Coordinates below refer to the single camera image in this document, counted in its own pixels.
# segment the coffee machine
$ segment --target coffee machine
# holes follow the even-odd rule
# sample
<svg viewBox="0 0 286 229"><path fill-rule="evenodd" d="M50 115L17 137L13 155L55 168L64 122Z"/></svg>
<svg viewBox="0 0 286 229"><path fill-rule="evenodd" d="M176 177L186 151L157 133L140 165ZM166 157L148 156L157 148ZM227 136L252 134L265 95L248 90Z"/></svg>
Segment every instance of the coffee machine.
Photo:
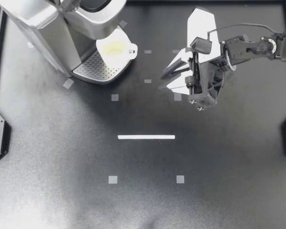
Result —
<svg viewBox="0 0 286 229"><path fill-rule="evenodd" d="M0 6L35 48L67 77L106 84L129 65L106 66L96 40L119 26L126 0L0 0Z"/></svg>

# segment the black surface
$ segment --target black surface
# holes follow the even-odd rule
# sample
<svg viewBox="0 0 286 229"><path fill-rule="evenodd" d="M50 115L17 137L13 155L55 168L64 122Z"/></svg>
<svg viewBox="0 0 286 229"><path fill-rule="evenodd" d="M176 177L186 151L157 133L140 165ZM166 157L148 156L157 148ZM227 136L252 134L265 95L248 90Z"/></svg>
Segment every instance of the black surface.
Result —
<svg viewBox="0 0 286 229"><path fill-rule="evenodd" d="M201 6L217 26L286 26L279 3ZM111 85L76 80L70 90L9 21L0 113L13 132L0 161L0 228L286 229L286 63L240 65L207 112L158 90L172 50L186 44L193 7L127 6L122 19L140 48L137 60ZM219 36L243 33L268 35L233 28ZM112 103L111 94L120 101ZM118 134L176 140L119 141ZM119 184L109 186L108 176L119 176Z"/></svg>

